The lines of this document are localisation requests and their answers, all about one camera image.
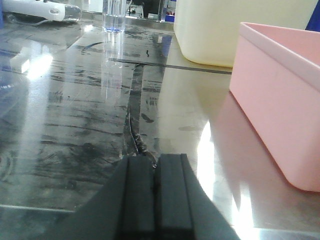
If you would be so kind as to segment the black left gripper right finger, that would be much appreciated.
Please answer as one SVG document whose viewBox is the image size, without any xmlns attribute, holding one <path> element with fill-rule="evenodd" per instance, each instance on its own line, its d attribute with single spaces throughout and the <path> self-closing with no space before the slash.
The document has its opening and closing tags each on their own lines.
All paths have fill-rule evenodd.
<svg viewBox="0 0 320 240">
<path fill-rule="evenodd" d="M 186 154 L 162 154 L 155 169 L 155 216 L 162 240 L 238 240 L 209 199 Z"/>
</svg>

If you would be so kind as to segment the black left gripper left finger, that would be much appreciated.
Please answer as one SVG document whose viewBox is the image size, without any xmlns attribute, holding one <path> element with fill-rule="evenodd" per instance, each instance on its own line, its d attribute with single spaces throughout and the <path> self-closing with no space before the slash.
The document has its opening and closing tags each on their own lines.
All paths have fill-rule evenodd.
<svg viewBox="0 0 320 240">
<path fill-rule="evenodd" d="M 155 231 L 153 207 L 151 161 L 146 156 L 126 156 L 85 205 L 41 239 L 149 240 Z"/>
</svg>

